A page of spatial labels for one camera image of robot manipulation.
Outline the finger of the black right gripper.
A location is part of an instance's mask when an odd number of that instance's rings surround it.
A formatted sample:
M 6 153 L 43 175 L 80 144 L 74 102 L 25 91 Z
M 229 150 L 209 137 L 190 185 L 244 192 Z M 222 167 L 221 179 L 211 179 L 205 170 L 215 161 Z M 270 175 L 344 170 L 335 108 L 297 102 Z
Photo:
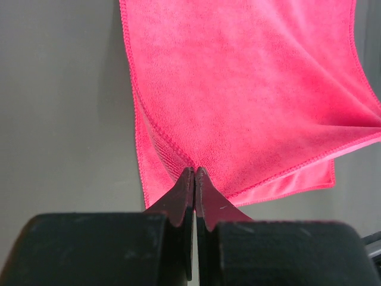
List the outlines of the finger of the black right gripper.
M 376 232 L 362 238 L 368 257 L 374 262 L 380 262 L 381 256 L 381 233 Z

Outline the pink towel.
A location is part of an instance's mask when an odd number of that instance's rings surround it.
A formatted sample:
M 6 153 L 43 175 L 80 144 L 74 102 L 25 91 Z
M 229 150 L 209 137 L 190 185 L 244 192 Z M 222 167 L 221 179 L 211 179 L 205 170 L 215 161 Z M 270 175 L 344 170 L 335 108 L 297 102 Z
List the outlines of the pink towel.
M 355 1 L 121 1 L 146 206 L 186 167 L 236 206 L 335 185 L 380 141 Z

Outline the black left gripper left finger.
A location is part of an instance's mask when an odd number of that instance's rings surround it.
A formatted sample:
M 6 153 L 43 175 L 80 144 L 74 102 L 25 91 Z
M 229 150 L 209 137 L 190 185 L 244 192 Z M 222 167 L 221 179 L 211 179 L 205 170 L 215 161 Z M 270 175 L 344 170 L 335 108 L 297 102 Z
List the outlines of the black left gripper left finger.
M 186 285 L 192 278 L 194 171 L 140 213 L 47 213 L 31 218 L 2 285 Z

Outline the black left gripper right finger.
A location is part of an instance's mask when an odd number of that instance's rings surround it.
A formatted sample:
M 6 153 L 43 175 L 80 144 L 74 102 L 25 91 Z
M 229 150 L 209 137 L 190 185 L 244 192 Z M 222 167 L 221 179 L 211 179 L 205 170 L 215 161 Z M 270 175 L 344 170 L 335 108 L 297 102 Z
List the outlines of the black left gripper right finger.
M 351 226 L 335 221 L 256 221 L 200 167 L 195 211 L 201 285 L 379 285 Z

